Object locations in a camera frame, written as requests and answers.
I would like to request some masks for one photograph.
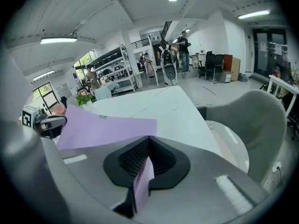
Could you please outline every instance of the flower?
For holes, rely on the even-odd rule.
[[[87,92],[87,90],[80,90],[79,95],[80,96],[88,96],[88,92]]]

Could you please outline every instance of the potted plant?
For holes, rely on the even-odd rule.
[[[82,106],[83,109],[88,110],[89,106],[92,104],[91,93],[87,92],[87,90],[80,90],[76,96],[78,106]]]

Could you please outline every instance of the table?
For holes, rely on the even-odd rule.
[[[162,67],[159,65],[159,66],[155,66],[153,67],[154,68],[154,73],[155,73],[155,78],[156,78],[156,83],[157,83],[157,87],[159,87],[159,82],[158,82],[158,76],[157,76],[157,70],[158,69],[162,69]],[[177,73],[177,69],[175,68],[175,71],[176,71],[176,84],[178,83],[178,73]]]
[[[212,132],[179,86],[132,93],[93,103],[97,115],[157,119],[157,136],[223,157]]]
[[[289,92],[291,92],[293,94],[293,98],[292,98],[292,100],[290,102],[290,105],[289,105],[288,109],[286,110],[286,116],[288,116],[289,113],[290,113],[290,111],[291,111],[291,109],[292,109],[292,107],[293,107],[293,105],[294,105],[294,103],[295,103],[297,94],[299,94],[299,88],[296,87],[296,86],[293,86],[291,84],[288,84],[284,80],[282,80],[282,79],[280,79],[278,77],[275,77],[273,75],[269,75],[269,77],[270,77],[270,82],[269,82],[268,90],[267,90],[268,93],[270,93],[272,84],[274,82],[277,85],[276,90],[274,92],[274,96],[277,95],[277,91],[278,91],[279,86],[285,88],[286,90],[288,90]]]

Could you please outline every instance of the ceiling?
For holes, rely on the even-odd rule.
[[[145,31],[165,21],[180,21],[178,31],[206,20],[221,8],[233,16],[271,7],[270,21],[287,24],[274,0],[27,0],[7,25],[4,40],[23,73],[42,74],[49,69],[69,69],[91,49],[99,48],[123,28]],[[41,45],[43,36],[70,35],[75,43]]]

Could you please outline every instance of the person wearing backpack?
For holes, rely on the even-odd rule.
[[[189,51],[188,47],[191,46],[191,43],[188,42],[188,39],[186,38],[186,32],[182,31],[182,35],[178,38],[178,50],[179,55],[182,59],[182,74],[186,74],[189,70]]]
[[[172,47],[171,45],[166,44],[166,41],[164,39],[161,41],[160,45],[161,46],[159,46],[159,50],[157,51],[157,57],[160,61],[160,65],[164,74],[165,85],[176,85],[176,65],[174,62],[174,56],[176,55],[178,50]]]

